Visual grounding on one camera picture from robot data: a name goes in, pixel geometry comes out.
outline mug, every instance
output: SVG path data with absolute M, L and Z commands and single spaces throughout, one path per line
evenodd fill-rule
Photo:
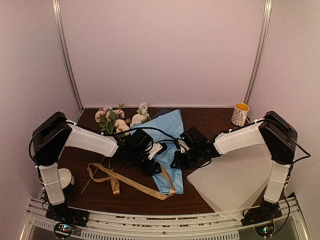
M 243 127 L 246 123 L 248 113 L 249 113 L 249 106 L 243 102 L 238 102 L 234 107 L 231 122 L 234 125 Z
M 70 170 L 67 168 L 58 169 L 60 184 L 64 194 L 67 194 L 71 191 L 75 184 L 74 176 L 71 174 Z

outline ribbon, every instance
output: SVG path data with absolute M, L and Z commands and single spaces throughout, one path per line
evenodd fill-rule
M 90 166 L 95 166 L 98 169 L 100 169 L 101 171 L 105 172 L 106 174 L 109 174 L 110 177 L 103 177 L 103 178 L 94 178 L 92 169 Z M 160 164 L 161 167 L 161 174 L 162 176 L 165 178 L 165 180 L 168 181 L 168 183 L 170 184 L 170 190 L 168 195 L 165 195 L 159 191 L 156 191 L 152 188 L 146 187 L 140 183 L 137 183 L 136 181 L 133 181 L 125 176 L 122 176 L 121 174 L 118 174 L 116 172 L 114 172 L 113 170 L 110 170 L 104 166 L 102 166 L 99 163 L 89 163 L 88 167 L 87 167 L 87 171 L 89 172 L 89 176 L 90 178 L 95 181 L 96 183 L 102 183 L 105 182 L 107 180 L 111 181 L 111 186 L 112 186 L 112 191 L 113 191 L 113 195 L 119 195 L 120 194 L 120 184 L 119 181 L 134 187 L 135 189 L 138 189 L 139 191 L 148 194 L 154 198 L 160 199 L 160 200 L 166 200 L 168 198 L 170 198 L 171 196 L 173 196 L 176 193 L 174 184 L 172 183 L 169 174 L 167 173 L 167 171 L 165 170 L 165 168 Z

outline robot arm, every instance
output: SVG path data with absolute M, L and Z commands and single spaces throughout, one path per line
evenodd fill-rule
M 116 157 L 121 161 L 134 161 L 146 175 L 161 172 L 159 163 L 154 161 L 154 156 L 167 148 L 165 143 L 149 146 L 152 138 L 141 129 L 136 130 L 125 140 L 120 137 L 103 136 L 66 119 L 62 112 L 56 112 L 40 125 L 33 132 L 31 142 L 34 148 L 33 160 L 53 212 L 53 216 L 47 217 L 54 219 L 58 217 L 67 222 L 71 217 L 75 217 L 80 219 L 76 222 L 83 222 L 79 224 L 80 226 L 86 224 L 81 219 L 87 219 L 87 213 L 74 212 L 68 208 L 60 184 L 58 161 L 64 147 L 80 148 L 105 157 Z
M 221 132 L 208 140 L 195 127 L 182 133 L 180 152 L 176 152 L 172 167 L 187 167 L 199 159 L 211 159 L 231 151 L 254 145 L 266 145 L 270 154 L 272 168 L 266 191 L 260 207 L 248 211 L 242 225 L 256 224 L 281 216 L 278 201 L 289 181 L 294 163 L 297 131 L 274 111 L 255 120 L 248 126 Z

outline flower bouquet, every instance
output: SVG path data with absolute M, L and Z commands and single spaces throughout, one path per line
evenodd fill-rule
M 114 134 L 124 132 L 124 136 L 129 135 L 130 128 L 134 125 L 146 123 L 151 120 L 150 114 L 148 113 L 148 104 L 142 102 L 138 106 L 136 114 L 132 119 L 125 119 L 125 112 L 123 111 L 124 103 L 119 103 L 119 108 L 113 110 L 112 107 L 106 106 L 99 108 L 95 113 L 95 121 L 99 123 L 101 131 L 104 134 Z

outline white mug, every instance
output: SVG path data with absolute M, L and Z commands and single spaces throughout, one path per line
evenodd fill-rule
M 234 125 L 243 127 L 246 123 L 248 113 L 249 113 L 249 106 L 243 102 L 238 102 L 234 107 L 231 122 Z

